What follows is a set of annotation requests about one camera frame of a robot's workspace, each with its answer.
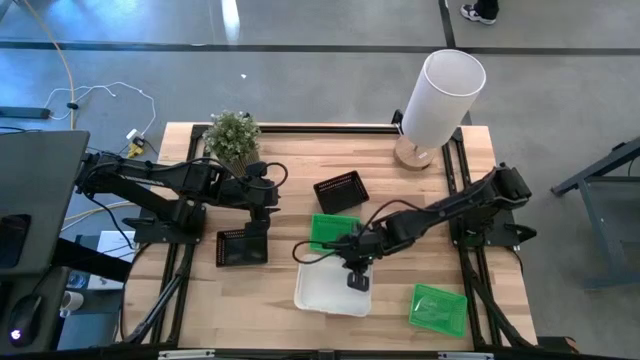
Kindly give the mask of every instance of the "person's foot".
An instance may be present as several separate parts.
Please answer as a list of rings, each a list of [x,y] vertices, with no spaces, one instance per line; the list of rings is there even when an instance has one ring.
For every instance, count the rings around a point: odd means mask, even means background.
[[[479,21],[485,25],[493,25],[496,23],[496,19],[485,19],[473,8],[473,5],[462,5],[460,8],[460,14],[471,21]]]

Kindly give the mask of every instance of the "computer mouse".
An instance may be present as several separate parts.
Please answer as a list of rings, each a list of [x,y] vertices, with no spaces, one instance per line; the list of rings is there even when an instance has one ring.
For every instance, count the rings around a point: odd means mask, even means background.
[[[38,336],[42,296],[27,295],[16,303],[9,314],[9,342],[15,347],[30,345]]]

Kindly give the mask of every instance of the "white plastic tray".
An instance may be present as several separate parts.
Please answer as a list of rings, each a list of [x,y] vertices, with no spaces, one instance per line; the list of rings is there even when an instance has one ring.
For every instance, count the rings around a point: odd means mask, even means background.
[[[320,256],[306,254],[303,260],[311,261]],[[343,263],[343,259],[330,256],[315,264],[298,265],[298,282],[293,297],[296,306],[329,314],[366,316],[371,311],[371,266],[365,273],[369,276],[369,291],[363,292],[347,286],[347,276],[351,271],[343,268]]]

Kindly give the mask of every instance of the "cup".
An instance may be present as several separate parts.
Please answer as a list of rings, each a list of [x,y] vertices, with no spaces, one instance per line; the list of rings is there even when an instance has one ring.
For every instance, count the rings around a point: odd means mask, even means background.
[[[84,296],[74,291],[65,291],[60,304],[60,317],[66,318],[78,310],[84,302]]]

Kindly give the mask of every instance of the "black basket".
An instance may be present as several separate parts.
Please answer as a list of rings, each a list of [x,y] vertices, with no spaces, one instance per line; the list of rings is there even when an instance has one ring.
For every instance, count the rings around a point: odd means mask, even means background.
[[[357,171],[317,183],[313,189],[325,214],[335,214],[369,201],[369,194]]]
[[[216,267],[260,265],[267,261],[266,235],[246,237],[244,230],[218,232]]]

